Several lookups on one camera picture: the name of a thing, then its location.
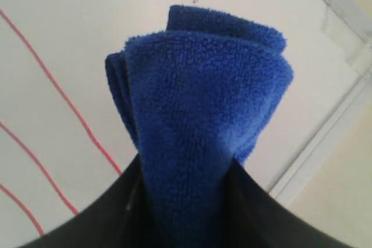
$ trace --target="blue towel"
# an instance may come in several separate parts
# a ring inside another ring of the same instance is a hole
[[[114,103],[141,156],[167,247],[221,247],[223,178],[253,150],[292,81],[273,28],[172,6],[166,31],[109,55]]]

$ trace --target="red line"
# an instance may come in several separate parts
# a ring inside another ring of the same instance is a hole
[[[79,113],[79,111],[76,109],[74,104],[72,104],[71,100],[67,97],[67,95],[63,92],[62,88],[59,86],[57,81],[54,79],[51,72],[48,70],[44,62],[41,60],[41,58],[36,53],[35,49],[31,46],[31,44],[28,42],[28,40],[25,38],[25,36],[19,31],[19,29],[13,24],[13,22],[10,20],[10,18],[7,17],[7,15],[0,9],[0,16],[6,21],[6,23],[9,25],[9,27],[18,35],[18,37],[22,40],[22,42],[25,44],[27,49],[31,52],[31,54],[34,56],[35,60],[39,64],[39,66],[42,68],[46,76],[49,78],[49,80],[52,82],[53,86],[61,97],[66,101],[66,103],[69,105],[69,107],[74,112],[75,116],[79,119],[81,125],[83,125],[84,129],[86,130],[88,136],[94,143],[94,145],[101,151],[101,153],[106,157],[106,159],[110,162],[112,167],[116,170],[116,172],[120,175],[121,169],[119,166],[115,163],[115,161],[111,158],[110,154],[102,147],[102,145],[98,142],[98,140],[94,137],[92,131],[90,130],[87,122],[84,120],[82,115]]]
[[[79,214],[79,211],[66,199],[63,193],[59,190],[57,184],[53,181],[52,177],[49,175],[47,170],[41,164],[41,162],[37,159],[35,154],[7,127],[0,121],[0,127],[12,138],[18,145],[31,157],[31,159],[35,162],[35,164],[39,167],[42,173],[45,175],[49,183],[52,185],[53,189],[57,192],[58,196],[64,202],[64,204],[72,211],[73,214]]]
[[[5,186],[3,186],[1,183],[0,183],[0,190],[3,191],[5,193],[5,195],[7,195],[9,198],[11,198],[22,209],[22,211],[27,215],[27,217],[30,219],[30,221],[34,224],[34,226],[35,226],[36,230],[38,231],[39,235],[43,236],[44,231],[42,230],[41,225],[36,220],[36,218],[33,216],[31,211],[28,210],[27,207],[19,199],[17,199],[17,197],[11,191],[6,189]]]

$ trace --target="towel fold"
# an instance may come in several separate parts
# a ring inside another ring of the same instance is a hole
[[[109,55],[115,105],[137,147],[168,247],[223,243],[223,178],[244,162],[292,81],[273,28],[172,6],[167,30]]]

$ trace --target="black object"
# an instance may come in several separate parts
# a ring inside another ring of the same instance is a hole
[[[303,222],[272,199],[233,161],[226,176],[227,247],[347,248]],[[137,155],[120,178],[92,205],[61,227],[22,248],[163,247]]]

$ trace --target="white surface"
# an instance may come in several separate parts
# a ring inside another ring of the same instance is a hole
[[[124,168],[135,150],[111,100],[103,60],[128,36],[163,29],[174,3],[190,5],[192,0],[0,0],[0,7]],[[295,81],[246,165],[268,189],[357,74],[343,62],[342,49],[321,30],[326,10],[322,0],[200,0],[199,5],[269,24],[288,38],[285,55],[295,70]],[[340,36],[359,42],[348,28]],[[70,201],[83,209],[116,173],[3,21],[0,62],[0,119],[36,153]],[[48,231],[70,218],[39,170],[2,131],[0,147],[0,182],[25,202],[42,227]],[[23,213],[2,194],[0,214],[0,247],[37,236]]]
[[[372,247],[372,104],[290,205],[296,215],[352,247]]]
[[[270,195],[288,207],[301,193],[305,185],[316,175],[318,169],[334,154],[350,126],[372,102],[372,78],[366,74],[332,116],[324,123],[304,151],[270,191]]]

